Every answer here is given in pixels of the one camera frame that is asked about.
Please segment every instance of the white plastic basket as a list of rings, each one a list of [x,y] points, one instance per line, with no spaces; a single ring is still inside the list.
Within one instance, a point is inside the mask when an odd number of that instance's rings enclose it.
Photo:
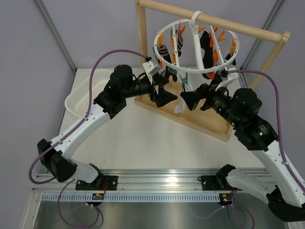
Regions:
[[[107,69],[95,70],[92,80],[92,102],[93,99],[104,90],[113,71]],[[65,100],[65,107],[76,117],[81,117],[88,110],[89,105],[89,77],[85,79]]]

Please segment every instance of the cable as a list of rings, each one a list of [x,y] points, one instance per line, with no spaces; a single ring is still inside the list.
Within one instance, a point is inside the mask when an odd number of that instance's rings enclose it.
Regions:
[[[246,209],[245,207],[235,204],[236,193],[237,193],[239,190],[240,190],[240,189],[238,188],[238,189],[233,193],[233,199],[232,199],[232,205],[231,205],[231,206],[232,206],[232,211],[233,211],[233,217],[234,217],[234,219],[235,219],[235,222],[236,222],[237,226],[238,226],[240,229],[243,229],[242,226],[240,225],[240,223],[238,222],[237,216],[236,216],[236,213],[235,213],[235,207],[241,208],[242,210],[246,211],[246,212],[249,214],[249,216],[251,217],[251,219],[252,219],[252,227],[251,227],[251,229],[254,229],[254,228],[255,228],[255,220],[254,220],[254,217],[253,217],[253,215],[251,214],[251,212],[250,212],[248,209]]]
[[[146,73],[145,73],[145,72],[144,72],[144,73],[141,73],[141,74],[138,76],[138,78],[137,78],[137,79],[139,80],[139,79],[140,79],[140,77],[141,77],[141,76],[143,76],[143,75],[146,75]]]
[[[90,114],[90,110],[91,110],[91,106],[92,106],[92,79],[93,79],[93,74],[94,74],[94,71],[97,67],[97,65],[101,62],[102,59],[104,59],[106,56],[112,54],[112,53],[116,53],[116,52],[128,52],[128,53],[132,53],[132,54],[135,54],[135,55],[138,55],[140,57],[143,57],[145,59],[148,59],[147,56],[139,53],[139,52],[136,52],[136,51],[132,51],[132,50],[127,50],[127,49],[116,49],[116,50],[112,50],[112,51],[109,51],[107,53],[105,53],[103,56],[101,56],[97,62],[94,64],[93,68],[92,68],[92,71],[91,71],[91,74],[90,74],[90,77],[89,77],[89,106],[88,106],[88,110],[86,112],[86,115],[85,117],[71,130],[69,131],[65,136],[63,136],[59,142],[56,142],[54,145],[52,145],[50,148],[48,148],[46,151],[44,151],[42,154],[40,154],[34,161],[33,163],[31,164],[30,168],[29,168],[29,179],[32,183],[36,184],[36,185],[42,185],[42,184],[46,184],[52,180],[54,180],[55,178],[51,178],[51,179],[48,179],[48,180],[45,180],[45,181],[36,181],[34,180],[33,176],[32,176],[32,172],[33,172],[33,169],[34,169],[34,166],[36,165],[36,163],[43,157],[45,156],[48,152],[50,152],[52,149],[54,149],[56,146],[58,146],[60,144],[60,142],[62,142],[63,140],[65,140],[67,137],[69,137],[78,127],[80,127],[83,122],[86,121],[86,119],[88,118],[89,114]]]
[[[192,213],[193,216],[195,216],[197,219],[208,219],[210,217],[212,217],[213,215],[215,215],[218,211],[220,211],[221,209],[224,209],[224,208],[229,208],[231,205],[227,205],[227,206],[222,206],[218,209],[216,209],[215,211],[213,211],[210,215],[208,216],[205,216],[205,217],[201,217],[201,216],[197,216],[193,210],[190,208],[190,206],[188,206],[187,203],[185,203],[185,205],[187,206],[187,208],[189,209],[189,211]]]
[[[59,214],[60,218],[62,219],[62,221],[63,221],[65,224],[67,224],[69,227],[72,227],[72,228],[81,228],[81,229],[91,228],[91,227],[93,227],[93,226],[97,223],[97,221],[99,220],[100,213],[102,213],[102,212],[98,209],[98,207],[96,207],[96,206],[94,206],[94,205],[91,205],[91,207],[93,207],[93,208],[96,210],[97,217],[96,217],[95,221],[94,221],[92,224],[90,224],[89,226],[85,226],[85,227],[75,226],[75,225],[69,223],[68,221],[66,221],[66,219],[64,218],[64,216],[63,216],[62,213],[61,213],[61,208],[60,208],[60,199],[61,199],[61,195],[62,195],[63,191],[66,189],[66,187],[67,187],[69,184],[71,184],[73,181],[75,181],[75,179],[72,179],[71,181],[69,181],[69,182],[63,187],[63,189],[61,190],[60,194],[58,195],[58,198],[57,198],[57,210],[58,210],[58,214]]]
[[[227,92],[227,97],[229,97],[229,90],[226,87],[220,87],[218,90],[225,90]]]
[[[286,168],[290,175],[293,177],[295,182],[299,185],[299,187],[302,189],[302,191],[305,193],[305,187],[303,186],[302,182],[296,177],[295,173],[291,169],[290,165],[287,162],[285,152],[284,152],[284,147],[283,147],[283,141],[282,141],[282,129],[281,129],[281,120],[280,120],[280,96],[279,96],[279,91],[276,86],[275,81],[271,78],[271,76],[267,75],[266,73],[263,73],[261,71],[256,71],[256,70],[232,70],[228,71],[228,74],[230,73],[255,73],[262,75],[266,77],[273,85],[274,90],[275,90],[275,97],[276,97],[276,119],[277,119],[277,129],[278,129],[278,142],[280,145],[280,152],[281,152],[281,157],[283,159],[283,163],[286,165]]]

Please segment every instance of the clothes peg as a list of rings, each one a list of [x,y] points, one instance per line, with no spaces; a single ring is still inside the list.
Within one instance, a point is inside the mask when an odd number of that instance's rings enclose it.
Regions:
[[[182,34],[184,32],[184,30],[185,30],[185,26],[183,26],[182,30],[180,28],[181,28],[181,22],[179,23],[178,33]]]
[[[235,41],[236,41],[236,38],[233,38],[232,45],[231,45],[231,48],[230,48],[230,55],[231,56],[236,49],[236,42]]]
[[[213,80],[215,77],[215,73],[206,73],[206,76]]]
[[[223,31],[221,32],[221,34],[220,34],[220,36],[219,36],[219,38],[218,38],[218,41],[219,41],[219,42],[221,42],[221,41],[227,39],[227,37],[224,37],[224,33],[225,33],[225,30],[223,30]]]
[[[173,60],[172,60],[172,63],[176,63],[176,53],[177,53],[177,51],[173,51]]]
[[[160,33],[160,36],[159,36],[159,38],[158,38],[158,47],[161,47],[161,45],[162,45],[162,40],[163,40],[163,33],[161,32]]]
[[[179,74],[180,79],[182,81],[183,84],[187,84],[188,83],[188,73],[185,73],[185,78],[182,78],[182,76]]]
[[[168,71],[171,72],[172,74],[175,74],[175,75],[177,74],[177,70],[176,69],[168,67]]]
[[[172,35],[172,43],[171,43],[171,46],[174,46],[174,38],[175,38],[175,35]]]
[[[216,34],[217,34],[217,30],[218,30],[218,27],[216,27],[216,28],[214,29],[214,34],[215,34],[215,36],[216,36]]]
[[[203,26],[202,28],[198,29],[198,33],[202,32],[205,29],[205,26]]]
[[[217,62],[219,60],[218,53],[217,53],[216,49],[214,49],[214,52],[213,52],[213,60],[214,60],[214,64],[217,64]]]
[[[211,32],[209,34],[209,38],[210,38],[210,48],[212,48],[214,46],[214,40],[213,40]]]

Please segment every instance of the wooden dowel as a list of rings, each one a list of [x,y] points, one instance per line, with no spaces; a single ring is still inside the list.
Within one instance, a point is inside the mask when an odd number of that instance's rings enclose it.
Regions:
[[[261,72],[265,73],[266,71],[268,71],[271,64],[276,59],[276,57],[278,56],[278,54],[280,53],[280,51],[282,50],[282,48],[288,41],[289,37],[290,37],[290,32],[285,31],[281,37],[281,40],[277,44],[274,45],[274,47],[270,51],[268,57],[266,58],[265,62],[263,63],[262,67],[260,68]],[[257,75],[256,78],[251,83],[250,88],[252,88],[254,90],[257,87],[257,85],[259,84],[259,82],[262,80],[262,78],[263,78],[262,75]]]
[[[187,19],[191,19],[194,14],[194,11],[192,10],[186,10],[152,0],[140,0],[139,4],[140,6],[149,8],[151,10],[161,11]],[[278,43],[282,38],[282,35],[276,32],[262,30],[256,27],[228,21],[206,14],[199,14],[196,21],[274,43]]]
[[[140,5],[140,1],[135,1],[135,10],[137,14],[137,23],[138,23],[138,36],[140,42],[140,53],[148,55],[147,52],[147,32],[146,32],[146,15],[145,7]]]

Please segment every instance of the white table surface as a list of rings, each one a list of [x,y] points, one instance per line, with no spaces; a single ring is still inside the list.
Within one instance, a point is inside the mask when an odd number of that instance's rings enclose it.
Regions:
[[[73,88],[90,75],[78,69]],[[141,68],[133,68],[139,75]],[[236,81],[228,88],[236,90]],[[61,132],[78,118],[65,112]],[[96,130],[73,155],[100,169],[262,168],[263,164],[232,135],[223,142],[183,124],[150,112],[127,99],[127,106]]]

